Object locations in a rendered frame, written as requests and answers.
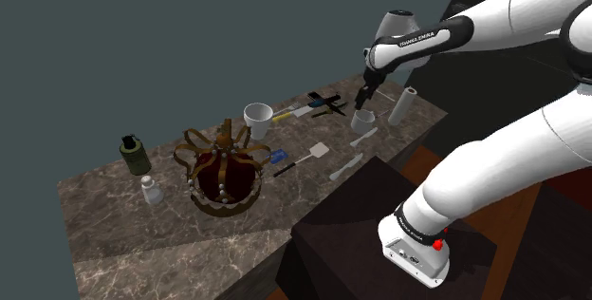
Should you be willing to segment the white paper roll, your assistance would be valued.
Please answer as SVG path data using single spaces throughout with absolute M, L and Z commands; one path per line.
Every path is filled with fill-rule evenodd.
M 390 125 L 396 126 L 400 124 L 415 99 L 416 94 L 416 90 L 411 86 L 404 89 L 388 118 Z

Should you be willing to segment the small white mug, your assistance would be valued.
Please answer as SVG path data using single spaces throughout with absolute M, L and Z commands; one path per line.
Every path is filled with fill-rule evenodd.
M 372 111 L 365 109 L 356 110 L 350 124 L 351 129 L 355 133 L 363 135 L 373 128 L 375 119 L 376 117 Z

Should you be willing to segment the black and blue tool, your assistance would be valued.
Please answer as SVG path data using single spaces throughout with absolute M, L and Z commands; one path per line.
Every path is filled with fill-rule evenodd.
M 322 105 L 326 105 L 332 109 L 336 107 L 334 102 L 338 101 L 341 98 L 341 95 L 339 93 L 336 93 L 334 96 L 325 98 L 315 91 L 309 92 L 307 96 L 311 99 L 311 102 L 307 104 L 308 106 L 320 107 Z

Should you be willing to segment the black scissors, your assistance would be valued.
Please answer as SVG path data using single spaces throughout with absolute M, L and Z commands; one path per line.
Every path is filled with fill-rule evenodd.
M 335 105 L 334 107 L 336 107 L 338 109 L 337 112 L 339 112 L 341 114 L 341 112 L 340 112 L 341 109 L 347 107 L 347 105 L 348 105 L 348 103 L 341 103 L 341 104 Z M 311 118 L 318 118 L 320 116 L 329 115 L 329 114 L 333 114 L 333 113 L 335 113 L 335 111 L 329 106 L 325 111 L 311 115 Z

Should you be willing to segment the white plastic knife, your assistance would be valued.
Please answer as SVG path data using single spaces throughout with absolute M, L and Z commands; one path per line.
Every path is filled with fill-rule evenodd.
M 354 141 L 351 141 L 349 144 L 352 147 L 356 147 L 358 146 L 358 144 L 364 140 L 367 139 L 369 137 L 371 137 L 373 134 L 375 134 L 378 131 L 378 127 L 373 127 L 372 129 L 370 129 L 368 132 L 364 133 L 361 137 L 357 138 Z
M 339 169 L 338 171 L 332 173 L 329 176 L 329 179 L 334 181 L 337 180 L 339 178 L 339 176 L 348 168 L 351 168 L 353 166 L 355 166 L 363 157 L 363 153 L 359 153 L 357 154 L 353 159 L 351 159 L 349 162 L 347 162 L 341 169 Z

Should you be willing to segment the thin grey brush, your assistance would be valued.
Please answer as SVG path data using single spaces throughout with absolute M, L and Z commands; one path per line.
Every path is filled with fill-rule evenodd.
M 274 112 L 273 113 L 273 117 L 278 116 L 280 114 L 283 114 L 285 112 L 290 112 L 290 111 L 292 111 L 294 109 L 297 109 L 299 106 L 300 105 L 298 103 L 293 103 L 293 104 L 291 104 L 290 106 L 288 106 L 286 108 L 283 108 L 283 109 L 280 109 L 280 110 Z

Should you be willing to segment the large white cup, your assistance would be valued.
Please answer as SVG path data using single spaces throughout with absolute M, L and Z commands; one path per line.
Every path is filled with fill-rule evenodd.
M 244 120 L 254 140 L 261 140 L 267 134 L 272 118 L 273 110 L 267 104 L 251 103 L 244 108 Z

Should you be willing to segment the dark robot stand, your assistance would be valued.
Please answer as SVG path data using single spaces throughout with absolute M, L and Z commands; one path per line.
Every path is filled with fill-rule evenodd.
M 291 230 L 276 282 L 288 300 L 481 300 L 496 246 L 461 220 L 447 233 L 450 270 L 429 289 L 382 254 L 378 223 L 415 185 L 377 157 Z

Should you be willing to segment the gold and red crown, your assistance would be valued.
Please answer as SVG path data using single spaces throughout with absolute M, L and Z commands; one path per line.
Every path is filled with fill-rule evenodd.
M 187 185 L 194 205 L 203 213 L 230 217 L 249 209 L 261 193 L 264 166 L 269 159 L 256 160 L 254 151 L 269 152 L 264 144 L 250 145 L 252 130 L 245 125 L 234 137 L 232 121 L 224 120 L 214 140 L 190 128 L 184 142 L 176 146 L 173 158 L 186 170 Z

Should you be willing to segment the small white shaker bottle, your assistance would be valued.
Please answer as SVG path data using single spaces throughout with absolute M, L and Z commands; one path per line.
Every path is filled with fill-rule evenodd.
M 157 182 L 151 176 L 143 176 L 140 183 L 144 199 L 148 204 L 159 204 L 163 200 L 164 194 Z

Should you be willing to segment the green canister bottle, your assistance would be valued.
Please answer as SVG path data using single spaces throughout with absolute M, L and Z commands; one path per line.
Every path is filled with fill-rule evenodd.
M 134 134 L 121 138 L 120 154 L 134 176 L 146 175 L 152 168 L 142 142 Z

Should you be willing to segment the yellow-handled white scraper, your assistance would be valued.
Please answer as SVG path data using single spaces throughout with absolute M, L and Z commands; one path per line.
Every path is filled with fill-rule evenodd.
M 284 119 L 288 119 L 288 118 L 290 118 L 290 117 L 296 117 L 296 118 L 299 118 L 299 117 L 301 117 L 302 115 L 304 115 L 304 114 L 306 114 L 306 113 L 310 112 L 311 110 L 312 110 L 312 107 L 310 107 L 309 105 L 307 105 L 307 106 L 303 106 L 303 107 L 301 107 L 301 108 L 298 108 L 298 109 L 295 109 L 295 110 L 293 110 L 293 111 L 290 111 L 290 112 L 284 113 L 284 114 L 282 114 L 282 115 L 278 115 L 278 116 L 276 116 L 276 117 L 273 117 L 273 118 L 272 118 L 272 121 L 273 121 L 273 122 L 278 122 L 278 121 L 281 121 L 281 120 L 284 120 Z

